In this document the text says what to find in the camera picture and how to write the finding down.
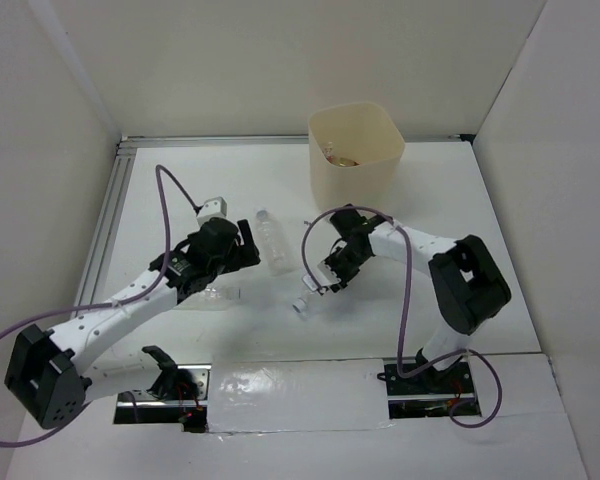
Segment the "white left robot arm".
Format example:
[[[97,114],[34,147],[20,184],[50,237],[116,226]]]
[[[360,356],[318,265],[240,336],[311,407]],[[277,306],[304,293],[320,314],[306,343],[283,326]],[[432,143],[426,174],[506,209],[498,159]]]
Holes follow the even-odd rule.
[[[168,255],[156,258],[111,298],[110,307],[82,313],[46,331],[36,325],[23,329],[5,385],[45,430],[68,424],[91,401],[126,391],[170,399],[183,387],[196,395],[194,377],[156,345],[116,359],[103,355],[144,323],[204,291],[218,276],[259,262],[247,220],[212,218]]]

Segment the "clear bottle grey cap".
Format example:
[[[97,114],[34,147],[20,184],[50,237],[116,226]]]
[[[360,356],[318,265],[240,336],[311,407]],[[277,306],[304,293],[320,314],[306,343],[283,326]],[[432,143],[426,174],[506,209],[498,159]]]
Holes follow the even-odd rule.
[[[266,208],[255,214],[256,234],[261,253],[272,275],[284,275],[295,270],[293,252],[279,219]]]

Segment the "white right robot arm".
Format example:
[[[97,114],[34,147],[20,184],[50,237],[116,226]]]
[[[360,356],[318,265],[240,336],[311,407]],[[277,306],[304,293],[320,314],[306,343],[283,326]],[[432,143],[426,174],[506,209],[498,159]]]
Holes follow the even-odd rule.
[[[396,354],[397,376],[416,377],[421,388],[440,391],[451,368],[469,352],[471,336],[510,302],[510,287],[484,241],[428,234],[401,224],[368,207],[345,205],[322,214],[344,242],[323,260],[319,276],[308,277],[318,292],[345,289],[371,258],[385,258],[406,267],[405,293]],[[429,277],[441,324],[416,355],[416,368],[404,369],[403,353],[411,301],[412,275]]]

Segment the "red label bottle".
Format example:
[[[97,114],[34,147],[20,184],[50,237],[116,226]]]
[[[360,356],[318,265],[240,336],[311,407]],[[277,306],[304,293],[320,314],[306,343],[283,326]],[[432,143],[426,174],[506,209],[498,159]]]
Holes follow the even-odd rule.
[[[328,142],[321,147],[322,153],[325,159],[332,165],[342,168],[349,168],[358,166],[359,163],[350,158],[346,158],[338,155],[335,150],[332,142]]]

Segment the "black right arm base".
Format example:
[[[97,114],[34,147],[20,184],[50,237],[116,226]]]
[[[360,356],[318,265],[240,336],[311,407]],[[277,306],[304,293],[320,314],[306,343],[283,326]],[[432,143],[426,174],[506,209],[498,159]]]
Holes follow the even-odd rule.
[[[481,415],[467,361],[439,378],[425,372],[409,379],[398,376],[395,363],[385,362],[376,378],[385,385],[390,419],[446,417],[457,404],[456,417]]]

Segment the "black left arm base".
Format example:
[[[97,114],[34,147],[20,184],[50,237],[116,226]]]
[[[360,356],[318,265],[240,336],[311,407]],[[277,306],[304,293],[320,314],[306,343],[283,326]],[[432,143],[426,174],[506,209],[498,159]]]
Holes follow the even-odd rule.
[[[171,425],[183,432],[208,430],[210,364],[179,365],[179,377],[166,393],[132,390],[116,398],[114,425]]]

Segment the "clear bottle white cap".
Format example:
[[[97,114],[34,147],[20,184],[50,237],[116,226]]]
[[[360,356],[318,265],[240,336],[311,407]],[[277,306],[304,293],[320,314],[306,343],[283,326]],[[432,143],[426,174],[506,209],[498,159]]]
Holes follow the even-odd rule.
[[[329,292],[328,286],[320,286],[309,276],[305,276],[302,278],[300,294],[292,303],[292,309],[302,320],[307,320],[324,310],[324,298]]]

